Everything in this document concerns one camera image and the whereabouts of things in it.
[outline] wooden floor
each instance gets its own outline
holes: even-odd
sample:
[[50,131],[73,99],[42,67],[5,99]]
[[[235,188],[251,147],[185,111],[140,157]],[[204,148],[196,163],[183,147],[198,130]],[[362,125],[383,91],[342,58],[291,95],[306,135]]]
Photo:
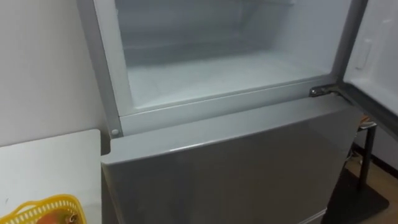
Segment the wooden floor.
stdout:
[[[346,168],[355,175],[359,175],[361,164],[360,157],[352,158]],[[396,224],[398,223],[398,179],[384,172],[378,166],[371,164],[368,185],[390,201],[390,206],[385,211],[367,219],[361,224]]]

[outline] door hinge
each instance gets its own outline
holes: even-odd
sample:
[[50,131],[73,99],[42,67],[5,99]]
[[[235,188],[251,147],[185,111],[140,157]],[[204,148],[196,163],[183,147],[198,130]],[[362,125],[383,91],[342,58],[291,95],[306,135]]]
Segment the door hinge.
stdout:
[[310,89],[309,97],[317,97],[327,94],[341,95],[340,90],[336,84],[329,84],[329,85],[312,87]]

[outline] yellow basket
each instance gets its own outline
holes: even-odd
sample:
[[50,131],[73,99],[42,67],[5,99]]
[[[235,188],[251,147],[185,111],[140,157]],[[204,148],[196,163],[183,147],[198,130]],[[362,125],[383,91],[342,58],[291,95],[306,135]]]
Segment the yellow basket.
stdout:
[[55,195],[40,201],[25,202],[10,214],[0,218],[0,224],[36,224],[42,216],[57,209],[77,214],[79,224],[86,224],[80,202],[72,195]]

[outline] black mat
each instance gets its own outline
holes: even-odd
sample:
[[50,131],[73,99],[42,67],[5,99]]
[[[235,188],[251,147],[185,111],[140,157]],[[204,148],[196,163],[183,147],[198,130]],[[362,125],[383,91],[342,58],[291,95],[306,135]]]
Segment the black mat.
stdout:
[[343,169],[322,224],[359,223],[385,210],[389,201],[368,185],[358,190],[358,178]]

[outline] silver refrigerator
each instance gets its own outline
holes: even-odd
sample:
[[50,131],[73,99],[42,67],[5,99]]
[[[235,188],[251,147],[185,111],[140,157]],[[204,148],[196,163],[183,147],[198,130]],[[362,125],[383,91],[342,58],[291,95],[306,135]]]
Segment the silver refrigerator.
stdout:
[[363,113],[398,138],[398,0],[79,0],[119,223],[319,223]]

